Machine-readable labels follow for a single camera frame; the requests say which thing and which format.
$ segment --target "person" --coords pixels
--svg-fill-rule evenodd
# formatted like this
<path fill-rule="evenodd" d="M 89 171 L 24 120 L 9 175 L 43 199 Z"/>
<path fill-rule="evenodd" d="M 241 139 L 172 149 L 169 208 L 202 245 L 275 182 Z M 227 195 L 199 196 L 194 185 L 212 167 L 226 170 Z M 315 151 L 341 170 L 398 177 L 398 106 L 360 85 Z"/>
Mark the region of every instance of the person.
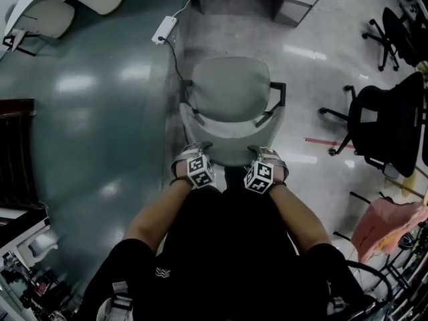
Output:
<path fill-rule="evenodd" d="M 119 282 L 132 300 L 129 320 L 323 320 L 362 303 L 344 256 L 287 188 L 275 151 L 260 157 L 274 168 L 264 194 L 245 188 L 245 168 L 225 168 L 223 193 L 193 189 L 186 159 L 201 153 L 200 144 L 188 146 L 176 160 L 177 178 L 135 217 L 88 285 L 80 319 L 108 320 Z"/>

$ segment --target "strap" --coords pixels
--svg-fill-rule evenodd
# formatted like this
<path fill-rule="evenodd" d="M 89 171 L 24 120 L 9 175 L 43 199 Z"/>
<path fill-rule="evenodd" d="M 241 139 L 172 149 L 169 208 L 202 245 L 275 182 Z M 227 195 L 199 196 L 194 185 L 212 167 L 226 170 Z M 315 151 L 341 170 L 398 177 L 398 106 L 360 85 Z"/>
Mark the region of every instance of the strap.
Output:
<path fill-rule="evenodd" d="M 132 298 L 128 293 L 128 285 L 126 282 L 113 283 L 113 291 L 112 307 L 107 320 L 132 320 Z"/>
<path fill-rule="evenodd" d="M 212 145 L 212 142 L 197 142 L 195 144 L 189 144 L 185 146 L 181 153 L 177 157 L 175 157 L 173 163 L 171 164 L 171 171 L 173 172 L 174 176 L 177 175 L 177 172 L 175 171 L 175 166 L 179 161 L 186 161 L 189 158 L 199 157 L 204 153 L 204 150 L 206 148 Z"/>
<path fill-rule="evenodd" d="M 273 187 L 276 187 L 277 185 L 283 185 L 287 187 L 287 184 L 285 182 L 273 182 L 272 185 L 269 187 L 269 189 L 265 193 L 269 193 Z"/>
<path fill-rule="evenodd" d="M 281 159 L 270 159 L 269 157 L 264 157 L 263 158 L 264 162 L 266 163 L 270 163 L 272 165 L 278 165 L 279 167 L 287 167 L 286 162 L 284 162 Z"/>
<path fill-rule="evenodd" d="M 190 186 L 192 186 L 192 187 L 193 187 L 193 182 L 192 182 L 192 181 L 190 180 L 190 178 L 189 178 L 189 177 L 187 177 L 187 176 L 177 177 L 177 178 L 173 179 L 173 180 L 171 181 L 171 183 L 169 183 L 169 185 L 171 186 L 171 185 L 173 185 L 173 183 L 174 183 L 174 182 L 177 182 L 177 181 L 180 181 L 180 180 L 184 180 L 184 181 L 188 182 L 188 184 L 190 184 Z"/>

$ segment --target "chair base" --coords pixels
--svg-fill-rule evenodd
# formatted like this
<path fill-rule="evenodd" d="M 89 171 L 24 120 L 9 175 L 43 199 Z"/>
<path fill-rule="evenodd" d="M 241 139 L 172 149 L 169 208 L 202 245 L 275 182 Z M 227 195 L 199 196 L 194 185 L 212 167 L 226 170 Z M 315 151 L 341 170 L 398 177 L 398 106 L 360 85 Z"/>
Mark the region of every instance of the chair base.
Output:
<path fill-rule="evenodd" d="M 356 98 L 356 92 L 355 92 L 355 87 L 354 87 L 354 86 L 349 86 L 349 85 L 348 85 L 348 86 L 345 86 L 345 87 L 343 87 L 343 90 L 344 90 L 345 92 L 351 92 L 351 94 L 352 94 L 352 99 L 355 99 L 355 98 Z M 332 114 L 332 115 L 334 115 L 334 116 L 337 116 L 338 118 L 340 118 L 340 119 L 342 119 L 342 120 L 348 121 L 348 116 L 347 116 L 347 115 L 342 114 L 342 113 L 339 113 L 339 112 L 336 112 L 335 110 L 331 110 L 331 109 L 326 108 L 326 107 L 321 107 L 321 108 L 318 110 L 318 112 L 319 112 L 321 115 L 324 115 L 324 114 L 326 114 L 326 113 L 329 113 L 329 114 Z M 330 156 L 336 156 L 336 155 L 340 154 L 340 153 L 343 151 L 343 149 L 346 147 L 346 145 L 348 145 L 348 143 L 349 143 L 350 141 L 351 141 L 351 137 L 350 137 L 350 134 L 348 133 L 348 134 L 346 135 L 345 139 L 343 140 L 342 144 L 340 144 L 339 148 L 338 148 L 337 150 L 335 150 L 334 148 L 329 148 L 329 149 L 328 149 L 328 154 L 329 154 Z"/>
<path fill-rule="evenodd" d="M 366 32 L 366 33 L 363 33 L 363 34 L 362 34 L 362 37 L 363 37 L 364 39 L 371 38 L 371 39 L 373 39 L 373 40 L 375 40 L 375 41 L 379 42 L 380 44 L 382 44 L 382 46 L 384 47 L 384 50 L 383 50 L 383 61 L 382 61 L 382 65 L 378 67 L 378 68 L 379 68 L 379 71 L 380 71 L 380 72 L 383 72 L 383 70 L 384 70 L 384 68 L 385 68 L 385 66 L 386 66 L 386 64 L 387 64 L 388 54 L 390 54 L 390 55 L 391 55 L 391 59 L 392 59 L 392 60 L 394 61 L 394 63 L 395 63 L 395 65 L 394 65 L 394 70 L 395 70 L 396 72 L 398 72 L 398 70 L 399 70 L 399 68 L 400 68 L 400 65 L 399 65 L 399 63 L 398 63 L 398 61 L 397 61 L 397 57 L 395 56 L 396 52 L 394 52 L 394 51 L 393 51 L 393 49 L 392 49 L 392 44 L 391 44 L 391 42 L 390 42 L 390 41 L 389 41 L 389 39 L 386 37 L 386 35 L 383 33 L 383 31 L 382 31 L 381 27 L 378 25 L 378 23 L 376 22 L 376 20 L 371 19 L 371 20 L 369 21 L 369 24 L 370 24 L 370 25 L 374 25 L 374 26 L 377 28 L 377 31 L 379 32 L 379 35 L 381 35 L 381 36 L 380 36 L 380 37 L 377 37 L 377 36 L 375 36 L 375 35 L 372 35 L 372 34 L 370 34 L 370 33 L 367 33 L 367 32 Z"/>
<path fill-rule="evenodd" d="M 25 38 L 34 38 L 34 37 L 39 37 L 39 36 L 38 35 L 29 34 L 29 35 L 24 35 L 23 38 L 25 39 Z M 3 45 L 7 46 L 8 50 L 10 50 L 13 47 L 13 42 L 14 41 L 15 41 L 15 36 L 14 35 L 8 35 L 8 36 L 6 36 L 6 37 L 3 38 Z M 30 51 L 28 51 L 26 49 L 23 49 L 22 47 L 19 47 L 19 46 L 16 48 L 16 50 L 20 51 L 20 52 L 22 52 L 24 54 L 33 56 L 33 57 L 35 57 L 35 55 L 36 55 L 36 53 L 30 52 Z"/>

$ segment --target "black office chair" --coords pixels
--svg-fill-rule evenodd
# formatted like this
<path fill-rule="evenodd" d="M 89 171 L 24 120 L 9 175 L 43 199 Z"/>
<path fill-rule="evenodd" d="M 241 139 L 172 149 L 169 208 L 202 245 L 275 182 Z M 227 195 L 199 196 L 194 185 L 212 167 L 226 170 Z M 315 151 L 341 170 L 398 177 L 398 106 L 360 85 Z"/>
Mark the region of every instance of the black office chair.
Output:
<path fill-rule="evenodd" d="M 353 86 L 349 115 L 328 108 L 320 108 L 321 114 L 331 113 L 348 122 L 348 135 L 338 150 L 331 148 L 330 155 L 340 154 L 352 140 L 355 154 L 385 172 L 391 165 L 404 177 L 410 177 L 415 169 L 421 126 L 425 89 L 423 76 L 416 72 L 391 90 L 368 86 L 357 96 Z M 377 112 L 376 120 L 361 120 L 363 110 Z"/>
<path fill-rule="evenodd" d="M 393 61 L 395 62 L 394 70 L 398 71 L 399 63 L 395 55 L 398 52 L 400 58 L 404 59 L 407 64 L 415 67 L 420 61 L 421 57 L 418 51 L 415 49 L 412 44 L 411 34 L 407 31 L 406 27 L 403 25 L 403 22 L 406 20 L 404 15 L 402 18 L 398 18 L 394 12 L 389 8 L 385 8 L 383 11 L 382 21 L 385 32 L 382 31 L 381 27 L 378 25 L 376 20 L 371 19 L 369 21 L 370 25 L 374 25 L 377 28 L 377 31 L 381 35 L 377 37 L 370 33 L 363 33 L 362 37 L 364 39 L 372 38 L 384 47 L 383 52 L 383 62 L 379 66 L 379 70 L 382 72 L 387 63 L 388 54 L 391 54 Z"/>
<path fill-rule="evenodd" d="M 428 20 L 422 11 L 418 12 L 415 21 L 410 24 L 409 31 L 413 47 L 421 61 L 428 60 Z"/>

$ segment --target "black pants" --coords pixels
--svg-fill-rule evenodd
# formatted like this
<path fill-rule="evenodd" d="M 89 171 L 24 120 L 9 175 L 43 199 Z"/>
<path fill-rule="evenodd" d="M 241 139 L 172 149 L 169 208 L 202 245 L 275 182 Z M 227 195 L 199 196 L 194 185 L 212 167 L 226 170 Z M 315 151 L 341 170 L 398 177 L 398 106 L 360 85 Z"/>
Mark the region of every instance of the black pants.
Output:
<path fill-rule="evenodd" d="M 206 302 L 210 304 L 206 309 L 222 306 L 216 311 L 231 318 L 239 310 L 236 319 L 242 317 L 242 310 L 251 310 L 248 304 L 254 291 L 286 280 L 290 275 L 287 266 L 293 266 L 296 258 L 274 202 L 269 195 L 246 190 L 244 176 L 243 170 L 229 169 L 224 193 L 213 187 L 192 191 L 157 258 L 159 265 L 178 273 L 182 281 L 176 286 L 201 292 L 196 305 Z M 212 296 L 216 290 L 222 292 Z M 257 303 L 262 302 L 258 295 Z M 263 303 L 274 302 L 275 297 L 270 296 Z"/>

